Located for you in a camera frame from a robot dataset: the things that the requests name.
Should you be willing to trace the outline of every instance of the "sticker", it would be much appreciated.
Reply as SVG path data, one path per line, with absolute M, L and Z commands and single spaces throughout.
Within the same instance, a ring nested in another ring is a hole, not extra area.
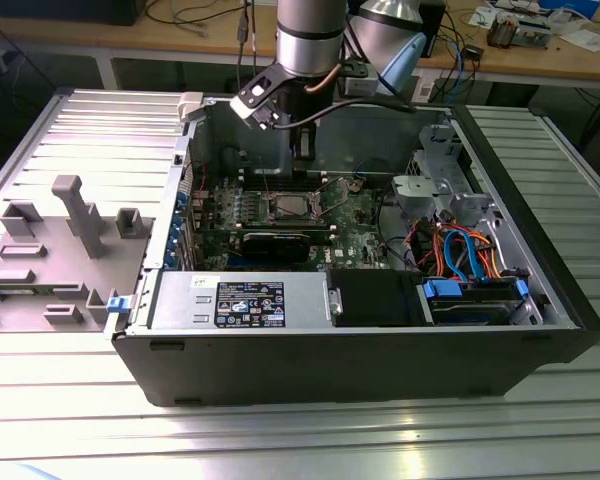
M 282 282 L 216 283 L 215 325 L 218 328 L 285 326 Z
M 216 288 L 220 281 L 217 275 L 194 275 L 191 278 L 191 288 Z

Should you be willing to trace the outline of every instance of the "motherboard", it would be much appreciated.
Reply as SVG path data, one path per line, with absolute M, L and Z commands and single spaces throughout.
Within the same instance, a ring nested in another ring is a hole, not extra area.
M 389 268 L 375 224 L 378 193 L 354 176 L 283 185 L 264 176 L 219 179 L 191 194 L 187 223 L 194 268 Z

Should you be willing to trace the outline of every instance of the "wooden workbench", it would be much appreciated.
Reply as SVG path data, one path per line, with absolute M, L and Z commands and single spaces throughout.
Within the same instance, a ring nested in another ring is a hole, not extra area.
M 512 47 L 500 50 L 488 47 L 486 30 L 467 25 L 470 12 L 482 2 L 478 0 L 449 0 L 451 15 L 467 43 L 485 50 L 476 78 L 514 83 L 545 83 L 573 86 L 600 87 L 600 52 L 591 53 L 560 38 L 553 38 L 546 50 Z M 177 7 L 195 5 L 195 2 L 174 0 Z M 235 7 L 235 0 L 220 0 L 215 6 L 187 12 L 186 18 L 206 16 Z M 171 20 L 169 2 L 160 1 L 152 14 Z M 93 56 L 98 62 L 103 83 L 115 88 L 112 58 L 145 58 L 192 62 L 234 63 L 239 12 L 229 13 L 205 22 L 201 34 L 157 23 L 146 16 L 133 27 L 44 21 L 2 19 L 0 27 L 22 48 Z M 275 53 L 275 8 L 257 8 L 258 52 L 260 63 L 268 64 Z M 600 21 L 600 12 L 596 20 Z M 0 46 L 5 42 L 0 37 Z M 453 58 L 444 42 L 438 41 L 431 58 L 421 59 L 416 74 L 428 74 L 430 79 L 440 76 L 444 69 L 453 68 Z

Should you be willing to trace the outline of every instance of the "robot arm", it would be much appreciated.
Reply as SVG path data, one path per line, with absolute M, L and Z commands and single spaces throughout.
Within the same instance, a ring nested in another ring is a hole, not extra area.
M 426 43 L 418 33 L 418 6 L 419 0 L 369 0 L 348 22 L 346 0 L 279 0 L 276 63 L 242 88 L 231 107 L 262 129 L 282 123 L 283 115 L 291 123 L 302 121 L 333 103 L 343 51 L 368 60 L 383 80 L 401 89 Z M 378 93 L 389 92 L 380 87 Z M 314 122 L 291 129 L 294 172 L 313 162 L 315 135 Z

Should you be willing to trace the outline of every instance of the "power supply label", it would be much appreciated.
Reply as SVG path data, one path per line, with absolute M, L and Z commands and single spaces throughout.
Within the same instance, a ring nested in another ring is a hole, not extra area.
M 218 328 L 285 326 L 282 282 L 219 282 L 216 301 Z

